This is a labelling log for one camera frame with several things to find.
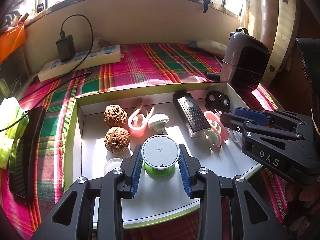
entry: white plug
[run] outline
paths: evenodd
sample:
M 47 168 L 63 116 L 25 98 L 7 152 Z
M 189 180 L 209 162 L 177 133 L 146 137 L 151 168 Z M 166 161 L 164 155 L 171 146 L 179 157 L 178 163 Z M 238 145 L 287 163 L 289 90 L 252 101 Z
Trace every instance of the white plug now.
M 100 47 L 100 45 L 99 45 L 99 39 L 95 39 L 94 41 L 93 41 L 93 46 L 92 46 L 92 49 L 91 49 L 91 53 L 95 53 L 95 52 L 98 52 L 98 51 L 100 51 L 100 49 L 101 49 L 101 47 Z

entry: metal screw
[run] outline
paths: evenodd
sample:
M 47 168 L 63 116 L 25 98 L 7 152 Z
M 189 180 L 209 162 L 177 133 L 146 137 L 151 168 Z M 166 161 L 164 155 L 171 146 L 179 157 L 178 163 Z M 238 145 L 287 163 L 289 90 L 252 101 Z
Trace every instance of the metal screw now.
M 207 174 L 209 171 L 208 171 L 207 168 L 200 168 L 200 169 L 199 169 L 199 172 L 200 172 L 201 174 Z
M 121 169 L 121 168 L 115 168 L 115 169 L 113 170 L 113 173 L 114 173 L 114 174 L 120 174 L 120 173 L 122 173 L 122 169 Z
M 77 179 L 77 182 L 78 182 L 79 184 L 82 184 L 82 183 L 85 183 L 86 180 L 87 180 L 86 177 L 79 177 L 79 178 Z
M 241 176 L 241 175 L 237 175 L 237 176 L 236 176 L 236 181 L 238 181 L 238 182 L 244 182 L 244 177 Z

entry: white round lid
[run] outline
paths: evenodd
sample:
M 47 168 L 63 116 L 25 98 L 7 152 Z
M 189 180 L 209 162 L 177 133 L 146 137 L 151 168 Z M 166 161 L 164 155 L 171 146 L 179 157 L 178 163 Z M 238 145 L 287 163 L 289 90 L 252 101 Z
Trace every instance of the white round lid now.
M 141 148 L 142 158 L 147 165 L 157 170 L 172 167 L 178 161 L 179 145 L 166 135 L 148 138 Z

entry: blue gripper pad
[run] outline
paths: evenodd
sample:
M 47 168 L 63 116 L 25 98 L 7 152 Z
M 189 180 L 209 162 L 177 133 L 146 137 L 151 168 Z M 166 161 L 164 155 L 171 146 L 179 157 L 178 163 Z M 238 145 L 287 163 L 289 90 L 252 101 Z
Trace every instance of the blue gripper pad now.
M 142 169 L 142 163 L 143 163 L 143 158 L 141 155 L 141 150 L 139 151 L 135 166 L 133 168 L 132 176 L 131 176 L 131 188 L 130 188 L 130 195 L 134 197 L 134 194 L 137 193 L 138 191 L 138 184 L 139 184 L 139 179 L 140 179 L 140 174 L 141 174 L 141 169 Z
M 182 178 L 182 183 L 184 187 L 184 191 L 187 193 L 188 197 L 191 196 L 192 189 L 191 189 L 191 183 L 190 183 L 190 173 L 187 168 L 186 161 L 184 159 L 182 150 L 180 149 L 180 156 L 178 159 L 178 164 L 180 168 L 180 174 Z
M 235 115 L 255 120 L 257 125 L 264 126 L 266 124 L 269 124 L 269 118 L 260 111 L 238 107 L 235 110 Z

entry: heart pattern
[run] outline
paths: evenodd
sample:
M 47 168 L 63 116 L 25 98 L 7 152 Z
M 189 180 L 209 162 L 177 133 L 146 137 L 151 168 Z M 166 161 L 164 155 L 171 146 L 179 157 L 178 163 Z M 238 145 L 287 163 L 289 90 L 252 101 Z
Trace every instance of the heart pattern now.
M 272 73 L 272 72 L 274 72 L 276 69 L 275 69 L 275 67 L 274 67 L 273 65 L 270 65 L 270 66 L 269 66 L 269 70 L 270 70 L 270 72 Z
M 281 39 L 282 39 L 283 41 L 286 41 L 286 40 L 288 39 L 288 36 L 285 35 L 284 33 L 281 33 Z

